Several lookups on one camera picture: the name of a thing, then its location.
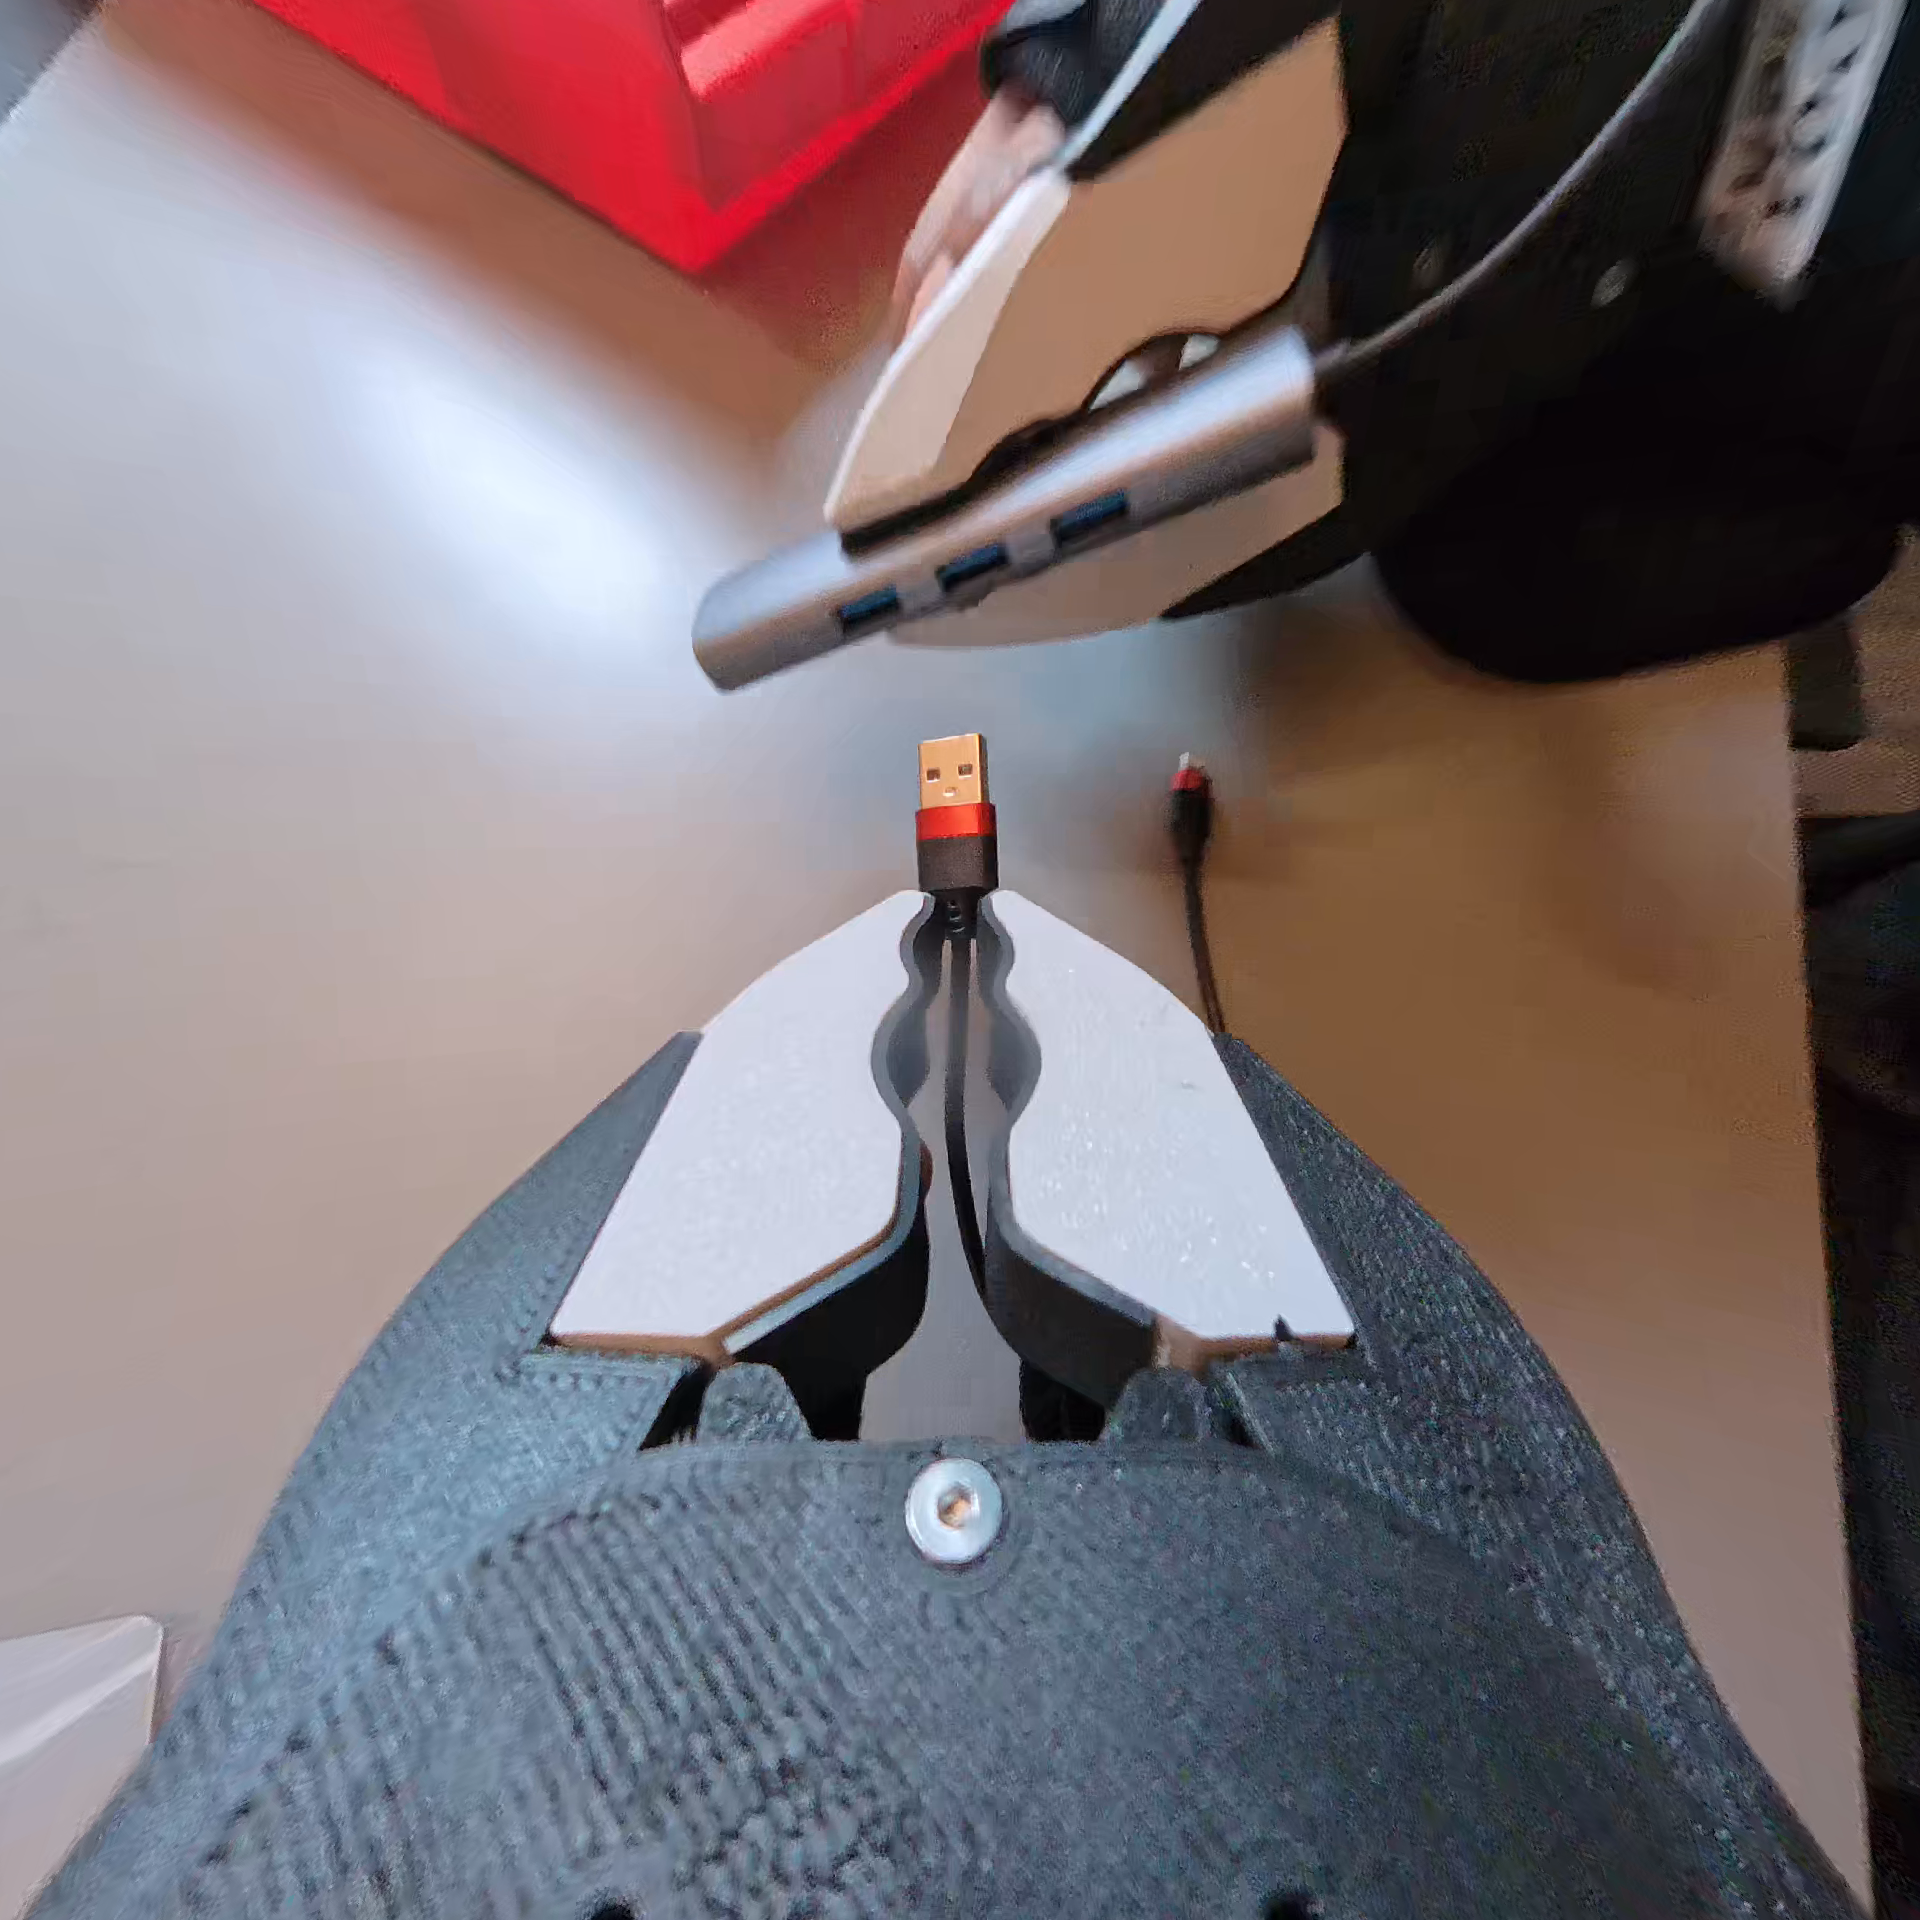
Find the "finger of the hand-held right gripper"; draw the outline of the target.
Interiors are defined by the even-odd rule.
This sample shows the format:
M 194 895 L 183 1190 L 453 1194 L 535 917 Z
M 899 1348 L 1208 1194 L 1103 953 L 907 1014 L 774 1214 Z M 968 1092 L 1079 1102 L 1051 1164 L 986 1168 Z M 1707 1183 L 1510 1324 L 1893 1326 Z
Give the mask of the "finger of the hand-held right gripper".
M 1008 582 L 973 608 L 895 626 L 887 638 L 906 646 L 991 648 L 1150 623 L 1340 508 L 1343 454 L 1342 433 L 1319 432 L 1302 468 Z
M 1136 346 L 1222 335 L 1288 294 L 1347 134 L 1336 22 L 1283 22 L 1275 49 L 1136 136 L 1198 26 L 1159 21 L 951 268 L 854 420 L 830 528 L 956 494 L 1005 440 L 1077 416 Z

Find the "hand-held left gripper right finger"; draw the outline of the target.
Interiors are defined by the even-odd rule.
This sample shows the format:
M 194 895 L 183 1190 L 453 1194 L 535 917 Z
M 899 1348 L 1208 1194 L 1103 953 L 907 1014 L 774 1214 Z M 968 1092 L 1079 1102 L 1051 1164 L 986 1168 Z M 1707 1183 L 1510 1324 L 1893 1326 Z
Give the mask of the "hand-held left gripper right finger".
M 1351 1354 L 1356 1320 L 1213 1032 L 1171 988 L 996 890 L 975 985 L 987 1130 L 983 1302 L 1036 1442 L 1101 1432 L 1154 1369 Z

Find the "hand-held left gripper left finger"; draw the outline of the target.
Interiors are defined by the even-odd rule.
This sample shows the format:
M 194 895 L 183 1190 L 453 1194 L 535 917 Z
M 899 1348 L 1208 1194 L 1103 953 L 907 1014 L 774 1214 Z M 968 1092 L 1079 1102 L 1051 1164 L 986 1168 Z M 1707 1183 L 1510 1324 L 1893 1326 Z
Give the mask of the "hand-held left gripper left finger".
M 583 1352 L 779 1374 L 822 1438 L 928 1296 L 933 922 L 900 890 L 712 1014 L 549 1324 Z

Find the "red plastic bin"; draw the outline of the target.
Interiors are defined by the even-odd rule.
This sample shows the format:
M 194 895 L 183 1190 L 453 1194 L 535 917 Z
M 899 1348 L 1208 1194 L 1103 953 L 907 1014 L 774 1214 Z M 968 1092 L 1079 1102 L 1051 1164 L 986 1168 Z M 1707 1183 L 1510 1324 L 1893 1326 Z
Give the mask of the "red plastic bin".
M 1003 1 L 262 1 L 682 272 L 878 129 Z

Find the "person's right hand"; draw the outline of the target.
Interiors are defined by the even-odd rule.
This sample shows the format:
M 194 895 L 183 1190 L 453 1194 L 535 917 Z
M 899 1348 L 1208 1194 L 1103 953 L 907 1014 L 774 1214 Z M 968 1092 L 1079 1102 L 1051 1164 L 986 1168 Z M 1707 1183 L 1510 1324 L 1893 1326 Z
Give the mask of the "person's right hand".
M 994 94 L 903 241 L 892 298 L 895 343 L 916 324 L 1021 181 L 1040 169 L 1063 140 L 1066 125 L 1045 102 L 1011 88 Z

